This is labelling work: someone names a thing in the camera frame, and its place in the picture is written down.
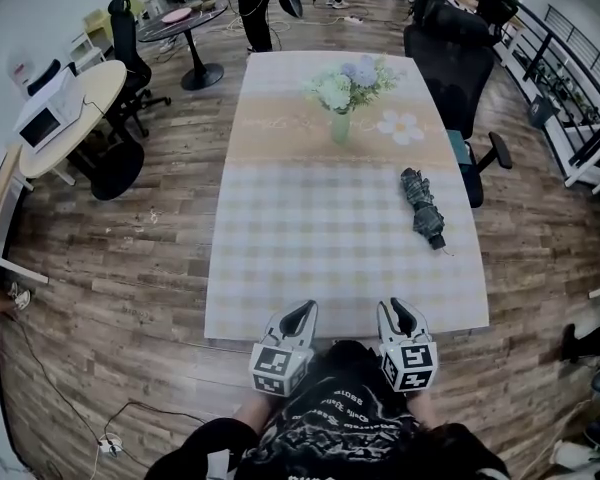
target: sneaker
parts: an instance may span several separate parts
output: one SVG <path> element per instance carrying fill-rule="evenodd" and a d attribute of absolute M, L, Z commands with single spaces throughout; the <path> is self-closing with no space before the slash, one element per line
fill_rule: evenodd
<path fill-rule="evenodd" d="M 22 311 L 29 305 L 29 302 L 31 302 L 31 292 L 29 290 L 23 291 L 20 295 L 16 297 L 15 302 L 18 310 Z"/>
<path fill-rule="evenodd" d="M 173 50 L 173 47 L 176 45 L 178 41 L 178 36 L 170 37 L 162 42 L 162 46 L 160 47 L 160 53 L 167 53 Z"/>
<path fill-rule="evenodd" d="M 349 4 L 347 2 L 345 2 L 344 0 L 342 0 L 341 2 L 334 3 L 333 8 L 334 9 L 348 9 Z"/>

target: glass vase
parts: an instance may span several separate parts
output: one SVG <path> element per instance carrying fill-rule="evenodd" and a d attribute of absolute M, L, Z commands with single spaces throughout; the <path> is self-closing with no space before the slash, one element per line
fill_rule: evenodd
<path fill-rule="evenodd" d="M 340 146 L 349 140 L 349 128 L 351 127 L 351 112 L 339 114 L 331 112 L 331 139 Z"/>

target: folded umbrella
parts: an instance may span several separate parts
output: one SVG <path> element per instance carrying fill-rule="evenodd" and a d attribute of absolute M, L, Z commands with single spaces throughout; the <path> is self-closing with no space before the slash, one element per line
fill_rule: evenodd
<path fill-rule="evenodd" d="M 444 217 L 433 205 L 433 195 L 429 192 L 429 180 L 422 179 L 420 171 L 406 168 L 400 175 L 407 200 L 413 206 L 413 230 L 428 241 L 433 250 L 442 249 L 446 243 L 442 237 Z"/>

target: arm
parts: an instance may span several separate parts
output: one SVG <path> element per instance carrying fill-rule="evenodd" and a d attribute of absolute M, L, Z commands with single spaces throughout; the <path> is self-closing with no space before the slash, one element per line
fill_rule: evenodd
<path fill-rule="evenodd" d="M 409 409 L 409 412 L 413 414 L 416 420 L 429 429 L 440 425 L 429 391 L 421 391 L 409 399 L 407 401 L 407 409 Z"/>
<path fill-rule="evenodd" d="M 277 397 L 256 391 L 240 406 L 233 418 L 249 425 L 256 434 L 260 435 L 277 404 Z"/>

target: white flower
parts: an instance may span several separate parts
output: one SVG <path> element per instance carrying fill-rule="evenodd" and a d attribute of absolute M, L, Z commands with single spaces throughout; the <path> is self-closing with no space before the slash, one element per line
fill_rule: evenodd
<path fill-rule="evenodd" d="M 412 140 L 424 139 L 423 131 L 416 126 L 414 115 L 398 115 L 394 110 L 385 110 L 382 115 L 384 121 L 380 121 L 376 127 L 381 133 L 392 135 L 396 143 L 405 146 Z"/>
<path fill-rule="evenodd" d="M 317 84 L 315 91 L 322 102 L 330 109 L 345 109 L 349 105 L 351 80 L 344 75 L 324 78 Z"/>

